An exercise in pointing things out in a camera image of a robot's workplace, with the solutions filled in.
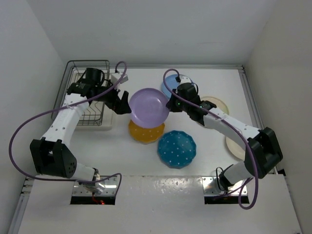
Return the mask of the light blue plate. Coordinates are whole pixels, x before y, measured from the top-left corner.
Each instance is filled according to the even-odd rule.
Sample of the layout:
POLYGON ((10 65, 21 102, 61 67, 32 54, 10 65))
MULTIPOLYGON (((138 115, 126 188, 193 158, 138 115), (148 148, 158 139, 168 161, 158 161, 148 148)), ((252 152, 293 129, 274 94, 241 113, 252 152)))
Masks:
POLYGON ((164 83, 161 84, 161 91, 164 93, 164 95, 168 99, 171 98, 171 95, 172 95, 171 91, 173 89, 176 89, 179 86, 179 85, 177 85, 176 77, 177 77, 177 75, 173 74, 173 75, 169 75, 165 78, 165 82, 166 82, 169 89, 167 89, 167 87, 164 83))

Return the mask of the purple plate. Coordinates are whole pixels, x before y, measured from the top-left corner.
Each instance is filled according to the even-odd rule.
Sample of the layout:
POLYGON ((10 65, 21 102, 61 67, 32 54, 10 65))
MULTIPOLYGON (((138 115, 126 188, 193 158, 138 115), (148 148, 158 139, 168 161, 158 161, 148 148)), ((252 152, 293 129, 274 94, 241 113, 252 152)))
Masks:
POLYGON ((169 116, 167 102, 168 98, 160 90, 154 88, 138 90, 129 100, 132 122, 147 129, 158 127, 169 116))

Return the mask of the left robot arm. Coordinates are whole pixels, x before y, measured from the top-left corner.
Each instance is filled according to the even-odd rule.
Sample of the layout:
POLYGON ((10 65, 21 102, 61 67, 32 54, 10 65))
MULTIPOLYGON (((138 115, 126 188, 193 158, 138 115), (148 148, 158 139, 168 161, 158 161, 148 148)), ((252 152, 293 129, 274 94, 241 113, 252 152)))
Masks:
POLYGON ((118 86, 128 80, 126 73, 115 72, 110 78, 97 68, 86 68, 80 78, 70 84, 62 110, 41 139, 34 139, 30 151, 38 174, 72 179, 89 190, 100 189, 98 169, 85 166, 69 149, 72 135, 85 110, 93 101, 102 102, 118 115, 129 114, 129 93, 122 97, 118 86))

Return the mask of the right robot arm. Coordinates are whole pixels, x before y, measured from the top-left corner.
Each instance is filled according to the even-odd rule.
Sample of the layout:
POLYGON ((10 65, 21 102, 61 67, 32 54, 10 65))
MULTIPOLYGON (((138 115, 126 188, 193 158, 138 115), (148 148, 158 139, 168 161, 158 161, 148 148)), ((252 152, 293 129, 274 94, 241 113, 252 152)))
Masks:
POLYGON ((229 116, 212 102, 201 100, 191 83, 173 89, 166 106, 174 113, 186 112, 193 121, 245 148, 243 162, 230 165, 219 175, 218 185, 224 191, 250 177, 264 178, 283 159, 274 130, 258 129, 229 116))

